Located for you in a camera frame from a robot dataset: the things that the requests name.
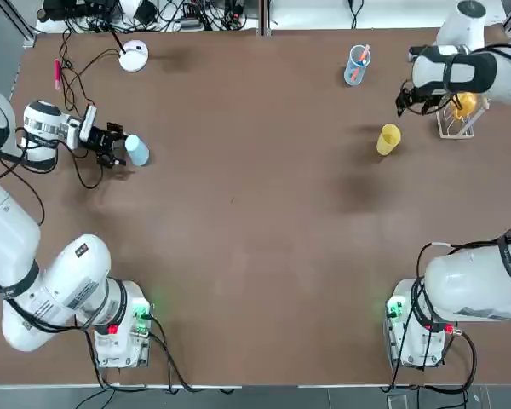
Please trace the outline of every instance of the pink marker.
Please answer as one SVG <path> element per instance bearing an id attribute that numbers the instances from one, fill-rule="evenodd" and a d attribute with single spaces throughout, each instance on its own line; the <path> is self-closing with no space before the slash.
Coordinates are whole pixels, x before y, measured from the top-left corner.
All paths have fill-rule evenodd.
<path id="1" fill-rule="evenodd" d="M 55 89 L 60 90 L 60 64 L 57 59 L 55 59 Z"/>

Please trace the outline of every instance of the clear cup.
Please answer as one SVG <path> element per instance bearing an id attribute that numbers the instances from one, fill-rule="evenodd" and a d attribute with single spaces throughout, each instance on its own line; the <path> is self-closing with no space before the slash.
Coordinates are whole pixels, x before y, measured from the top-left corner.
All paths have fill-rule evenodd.
<path id="1" fill-rule="evenodd" d="M 360 61 L 362 54 L 364 53 L 364 45 L 354 45 L 350 49 L 350 55 L 348 57 L 347 68 L 344 70 L 344 80 L 348 85 L 356 86 L 361 84 L 361 80 L 364 77 L 365 70 L 371 62 L 371 52 L 367 51 L 363 61 Z"/>

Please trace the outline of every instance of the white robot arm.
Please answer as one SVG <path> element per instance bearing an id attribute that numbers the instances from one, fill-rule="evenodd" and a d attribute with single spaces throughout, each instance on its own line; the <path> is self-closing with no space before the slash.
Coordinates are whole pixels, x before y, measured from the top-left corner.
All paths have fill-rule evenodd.
<path id="1" fill-rule="evenodd" d="M 511 44 L 484 47 L 485 8 L 459 2 L 435 45 L 411 47 L 413 87 L 402 86 L 398 115 L 423 103 L 421 114 L 459 92 L 511 104 Z M 434 258 L 423 277 L 404 279 L 386 304 L 389 357 L 404 366 L 438 366 L 445 328 L 457 321 L 511 320 L 511 230 L 499 239 Z"/>
<path id="2" fill-rule="evenodd" d="M 56 107 L 38 104 L 31 104 L 27 111 L 37 109 L 40 117 L 45 111 L 48 118 L 57 118 L 55 124 L 34 124 L 34 119 L 27 121 L 29 115 L 26 126 L 37 125 L 38 131 L 45 132 L 50 131 L 49 126 L 65 123 L 61 122 L 65 116 Z M 13 109 L 0 95 L 0 152 L 19 161 L 22 151 L 17 147 L 14 129 Z M 42 151 L 42 144 L 30 139 L 28 142 L 38 147 L 27 152 L 41 154 L 32 158 L 45 160 L 47 153 Z M 56 146 L 46 148 L 54 151 Z M 95 328 L 100 366 L 147 363 L 149 321 L 142 315 L 150 314 L 150 305 L 135 283 L 107 277 L 111 257 L 104 242 L 84 234 L 71 242 L 49 268 L 41 270 L 35 261 L 39 240 L 38 225 L 0 187 L 0 295 L 2 328 L 8 343 L 20 351 L 37 349 L 59 332 L 49 330 L 63 328 L 76 315 L 80 329 L 90 325 Z"/>
<path id="3" fill-rule="evenodd" d="M 485 7 L 474 0 L 459 2 L 434 45 L 411 47 L 413 87 L 402 87 L 398 115 L 423 103 L 422 114 L 443 97 L 459 92 L 482 94 L 511 104 L 511 43 L 484 46 Z"/>
<path id="4" fill-rule="evenodd" d="M 83 147 L 94 151 L 99 165 L 107 168 L 126 165 L 125 160 L 114 153 L 116 144 L 127 139 L 123 127 L 108 123 L 106 130 L 102 130 L 94 125 L 95 118 L 96 107 L 93 105 L 87 106 L 83 118 L 75 118 L 48 102 L 34 101 L 25 109 L 25 132 L 18 144 L 13 108 L 0 95 L 0 158 L 36 170 L 52 170 L 58 141 L 63 141 L 71 150 Z"/>

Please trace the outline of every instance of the floor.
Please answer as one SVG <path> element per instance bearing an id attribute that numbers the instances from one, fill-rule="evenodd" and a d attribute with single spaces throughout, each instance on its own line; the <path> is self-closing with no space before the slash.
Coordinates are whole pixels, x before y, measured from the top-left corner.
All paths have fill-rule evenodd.
<path id="1" fill-rule="evenodd" d="M 0 409 L 54 409 L 75 408 L 85 397 L 98 389 L 0 389 Z M 100 409 L 111 395 L 105 392 L 84 407 Z M 403 391 L 389 394 L 400 403 Z M 416 408 L 416 393 L 407 392 L 408 406 L 393 405 L 392 409 Z M 442 396 L 430 391 L 420 394 L 421 409 L 437 409 L 440 406 L 455 405 L 461 402 L 458 396 Z M 470 391 L 468 409 L 490 409 L 491 405 L 500 409 L 511 409 L 511 387 L 473 386 Z M 161 408 L 169 409 L 387 409 L 388 395 L 379 388 L 310 388 L 295 387 L 253 387 L 236 390 L 232 395 L 224 395 L 217 390 L 208 390 L 197 394 L 180 392 L 167 395 L 160 390 L 151 390 L 139 394 L 119 394 L 112 398 L 108 409 Z"/>

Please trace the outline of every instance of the table surface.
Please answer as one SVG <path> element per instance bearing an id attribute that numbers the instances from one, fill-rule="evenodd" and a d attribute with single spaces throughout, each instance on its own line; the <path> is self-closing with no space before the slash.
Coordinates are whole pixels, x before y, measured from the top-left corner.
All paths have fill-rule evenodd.
<path id="1" fill-rule="evenodd" d="M 151 52 L 142 72 L 125 73 L 111 57 L 83 85 L 98 123 L 140 135 L 151 163 L 107 172 L 94 191 L 80 186 L 64 151 L 49 175 L 21 171 L 46 207 L 38 262 L 98 234 L 112 275 L 155 302 L 190 383 L 388 383 L 383 305 L 414 276 L 422 245 L 511 227 L 511 107 L 492 104 L 471 141 L 440 140 L 433 116 L 396 117 L 407 49 L 435 33 L 136 35 Z M 363 84 L 347 88 L 342 69 L 357 43 L 371 45 L 371 64 Z M 113 45 L 106 34 L 74 36 L 69 53 L 81 69 Z M 63 106 L 53 82 L 59 46 L 60 36 L 41 36 L 25 52 L 13 97 L 19 122 L 34 99 Z M 381 159 L 386 123 L 403 139 Z M 93 159 L 82 173 L 98 176 Z M 40 217 L 26 187 L 1 183 Z M 511 323 L 462 328 L 479 351 L 476 382 L 511 383 Z M 152 348 L 149 368 L 110 376 L 166 384 L 165 362 Z M 401 370 L 399 381 L 462 383 L 468 365 L 457 342 L 445 366 Z M 21 353 L 0 324 L 0 383 L 95 383 L 83 336 Z"/>

